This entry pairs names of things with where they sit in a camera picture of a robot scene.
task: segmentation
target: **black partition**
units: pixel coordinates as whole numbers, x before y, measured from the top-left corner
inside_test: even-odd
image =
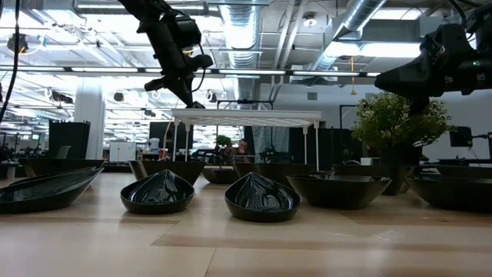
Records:
[[[320,170],[328,170],[332,165],[341,164],[343,161],[361,160],[362,144],[352,138],[351,130],[320,128],[318,133]],[[291,128],[289,136],[289,153],[294,158],[292,163],[304,164],[302,128]],[[307,131],[307,163],[316,164],[316,130],[313,126]]]
[[[168,127],[168,124],[170,122],[151,122],[150,129],[149,129],[149,138],[157,138],[159,140],[159,148],[163,148],[164,143],[164,134],[166,133],[166,129]],[[188,138],[188,149],[193,148],[193,125],[190,125],[190,132],[189,132],[190,137]],[[166,137],[166,147],[169,149],[171,152],[174,148],[174,142],[173,140],[175,139],[175,124],[171,122],[171,126],[169,127],[168,130],[168,136]],[[177,137],[177,142],[176,142],[176,147],[178,149],[186,149],[186,126],[185,124],[181,123],[178,125],[178,137]]]
[[[49,158],[56,158],[62,146],[71,146],[67,159],[85,159],[90,122],[49,122]]]

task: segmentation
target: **black boat-shaped bowl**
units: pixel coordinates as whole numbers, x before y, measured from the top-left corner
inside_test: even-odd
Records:
[[[492,212],[492,179],[408,179],[410,187],[430,205],[465,212]]]
[[[204,162],[167,162],[167,161],[129,161],[133,175],[137,180],[142,176],[147,177],[163,170],[171,170],[174,174],[182,177],[191,185],[197,181],[201,171],[205,167]]]
[[[201,174],[211,184],[232,184],[239,180],[234,169],[203,169]]]
[[[42,212],[72,204],[102,169],[66,172],[14,182],[0,189],[0,213]]]
[[[190,183],[170,170],[164,170],[124,187],[120,198],[131,213],[162,215],[185,210],[193,195]]]
[[[287,186],[252,172],[227,189],[225,202],[237,219],[283,222],[298,212],[301,197]]]
[[[69,172],[74,169],[85,169],[102,167],[104,160],[86,160],[86,159],[20,159],[24,167],[25,174],[28,177],[40,175],[58,174]]]
[[[288,175],[287,179],[307,202],[334,209],[361,209],[389,185],[367,176]]]
[[[250,172],[262,175],[270,180],[279,182],[291,188],[291,184],[285,178],[286,175],[309,174],[316,171],[316,165],[296,164],[267,164],[267,163],[234,163],[234,170],[239,177],[246,176]]]
[[[443,179],[492,179],[492,168],[477,166],[439,165]]]

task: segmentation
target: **cable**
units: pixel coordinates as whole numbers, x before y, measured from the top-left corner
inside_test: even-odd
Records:
[[[400,17],[400,20],[401,20],[401,19],[403,19],[403,17],[405,17],[405,15],[407,15],[407,13],[409,13],[409,12],[410,12],[411,10],[413,10],[414,8],[415,8],[416,10],[418,10],[419,12],[421,12],[421,14],[422,14],[422,15],[424,15],[424,12],[422,12],[422,10],[421,10],[420,8],[418,8],[418,7],[411,7],[411,8],[409,8],[409,9],[408,9],[408,10],[407,10],[407,11],[406,11],[406,12],[405,12],[405,13],[404,13],[401,17]]]
[[[470,0],[457,0],[458,2],[461,2],[461,3],[464,3],[464,4],[467,4],[467,5],[470,5],[472,7],[475,7],[475,8],[479,8],[482,6],[482,4],[479,4],[479,3],[475,3],[475,2],[472,2]]]
[[[458,5],[458,3],[456,3],[455,0],[447,0],[447,1],[453,6],[453,8],[458,12],[458,14],[460,14],[461,25],[463,27],[466,27],[467,26],[467,16],[464,14],[463,9]]]
[[[0,123],[2,123],[3,116],[7,110],[8,100],[10,95],[12,95],[12,90],[14,90],[15,78],[17,77],[18,69],[18,52],[19,52],[19,37],[20,31],[18,27],[18,17],[21,11],[21,0],[15,0],[15,45],[14,45],[14,68],[12,69],[12,76],[10,78],[10,85],[8,85],[7,95],[5,96],[5,101],[2,106],[2,111],[0,112]]]
[[[201,54],[204,55],[204,52],[203,52],[203,47],[201,47],[201,43],[198,44],[198,46],[200,46],[200,51],[201,51]],[[195,88],[194,90],[192,90],[191,92],[196,92],[197,90],[200,89],[201,87],[201,84],[203,84],[203,80],[205,79],[205,68],[203,68],[203,73],[201,73],[201,80],[200,80],[200,84],[198,84],[198,87]]]

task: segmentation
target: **air duct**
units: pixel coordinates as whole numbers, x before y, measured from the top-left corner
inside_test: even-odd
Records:
[[[256,48],[260,8],[249,5],[221,5],[224,20],[225,43],[228,48],[247,50]],[[258,54],[252,52],[229,52],[232,68],[257,68]],[[238,99],[258,100],[259,82],[255,78],[238,78]]]
[[[331,33],[331,39],[340,38],[352,32],[360,32],[385,2],[386,0],[351,0],[347,11],[339,18],[334,18],[328,26],[327,32]],[[311,70],[326,71],[337,58],[338,55],[331,53],[330,45],[328,45],[324,52],[315,59]]]

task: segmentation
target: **pipe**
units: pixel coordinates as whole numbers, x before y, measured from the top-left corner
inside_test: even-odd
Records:
[[[287,37],[287,31],[291,25],[292,12],[294,11],[294,5],[289,5],[287,2],[287,9],[285,10],[285,22],[282,27],[280,38],[278,40],[277,51],[275,52],[274,63],[271,66],[272,69],[276,69],[278,66],[278,61],[280,60],[280,54],[282,53],[282,48],[284,47],[285,38]]]
[[[333,33],[333,38],[339,38],[350,32],[357,32],[376,14],[386,0],[352,0],[347,7],[347,11],[342,15],[344,20],[337,30]],[[311,65],[311,70],[327,71],[335,63],[338,55],[331,55],[330,44],[327,48],[314,60]]]
[[[232,49],[251,49],[258,46],[260,9],[257,6],[221,5],[226,46]],[[229,52],[232,68],[257,68],[258,53]],[[258,98],[258,81],[238,78],[238,99]]]
[[[308,4],[308,0],[301,0],[298,8],[297,18],[294,22],[294,27],[292,28],[291,35],[289,35],[289,40],[287,41],[287,45],[285,46],[284,56],[282,57],[282,63],[280,64],[280,69],[284,69],[287,64],[287,60],[289,55],[291,54],[292,45],[294,44],[294,40],[296,34],[298,33],[299,25],[301,24],[302,15],[304,15],[304,9]]]

